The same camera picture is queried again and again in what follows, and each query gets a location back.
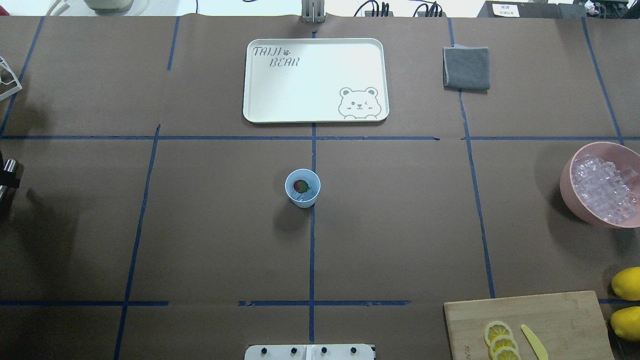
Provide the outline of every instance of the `yellow plastic knife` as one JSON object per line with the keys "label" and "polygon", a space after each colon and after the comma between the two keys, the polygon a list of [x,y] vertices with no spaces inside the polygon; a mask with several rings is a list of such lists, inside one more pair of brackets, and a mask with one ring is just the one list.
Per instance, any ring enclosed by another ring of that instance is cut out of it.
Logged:
{"label": "yellow plastic knife", "polygon": [[533,348],[533,352],[536,353],[538,360],[549,360],[549,354],[547,353],[547,350],[544,346],[542,346],[540,339],[538,339],[533,331],[531,331],[531,329],[526,325],[522,325],[520,326],[520,328],[522,329],[522,333],[527,338],[529,344],[531,344],[531,348]]}

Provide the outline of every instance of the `light blue cup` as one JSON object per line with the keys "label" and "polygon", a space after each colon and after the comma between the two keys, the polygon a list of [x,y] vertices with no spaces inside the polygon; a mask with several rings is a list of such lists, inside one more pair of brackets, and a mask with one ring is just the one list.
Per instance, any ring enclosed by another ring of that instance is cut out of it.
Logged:
{"label": "light blue cup", "polygon": [[[309,185],[309,190],[311,194],[306,195],[300,199],[301,194],[298,194],[296,190],[293,188],[293,183],[298,180],[304,180]],[[311,170],[307,170],[305,168],[299,168],[289,174],[287,179],[284,182],[284,191],[287,193],[287,196],[293,201],[295,205],[299,208],[309,208],[316,203],[316,199],[318,198],[318,194],[320,193],[320,178],[316,175],[315,172]]]}

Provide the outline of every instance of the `folded cloth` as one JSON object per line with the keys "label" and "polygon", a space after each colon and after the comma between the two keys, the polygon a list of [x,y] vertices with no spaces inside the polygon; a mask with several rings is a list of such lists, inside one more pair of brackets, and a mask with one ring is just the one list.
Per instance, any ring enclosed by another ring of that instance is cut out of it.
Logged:
{"label": "folded cloth", "polygon": [[488,90],[491,86],[489,48],[454,45],[442,49],[444,86],[465,90]]}

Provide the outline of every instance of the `pink bowl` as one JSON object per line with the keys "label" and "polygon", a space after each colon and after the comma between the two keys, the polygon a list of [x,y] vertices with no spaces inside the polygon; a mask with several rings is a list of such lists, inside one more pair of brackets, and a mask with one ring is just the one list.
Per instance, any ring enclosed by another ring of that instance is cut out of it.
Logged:
{"label": "pink bowl", "polygon": [[[618,170],[624,170],[626,168],[633,168],[636,172],[640,172],[640,155],[635,151],[624,147],[617,143],[612,142],[594,142],[583,146],[564,167],[562,175],[560,176],[560,193],[566,205],[571,211],[584,221],[600,226],[600,227],[612,227],[614,229],[629,229],[633,227],[640,227],[640,215],[636,215],[628,220],[625,220],[619,225],[612,224],[601,218],[597,217],[591,210],[589,210],[582,200],[580,195],[575,192],[573,188],[573,161],[584,155],[591,153],[594,156],[602,158],[604,161],[611,161],[616,164]],[[634,193],[640,193],[640,181],[636,181],[634,186],[631,187],[631,191]],[[640,213],[640,204],[636,204],[636,211]]]}

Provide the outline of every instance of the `yellow lemon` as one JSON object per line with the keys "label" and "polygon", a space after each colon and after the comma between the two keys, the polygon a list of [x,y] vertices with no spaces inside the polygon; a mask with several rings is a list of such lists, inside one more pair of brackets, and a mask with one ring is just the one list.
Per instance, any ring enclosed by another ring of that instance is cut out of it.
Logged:
{"label": "yellow lemon", "polygon": [[491,341],[500,335],[513,336],[513,331],[511,331],[509,325],[502,321],[490,322],[484,327],[484,342],[486,346],[491,345]]}
{"label": "yellow lemon", "polygon": [[629,300],[640,300],[640,267],[624,269],[611,280],[617,296]]}
{"label": "yellow lemon", "polygon": [[518,351],[511,347],[501,347],[493,355],[493,360],[520,360]]}
{"label": "yellow lemon", "polygon": [[503,347],[513,348],[518,352],[518,343],[511,337],[511,335],[500,335],[491,340],[491,345],[489,345],[489,354],[493,357],[493,355]]}
{"label": "yellow lemon", "polygon": [[611,327],[624,340],[640,341],[640,306],[626,307],[613,313]]}

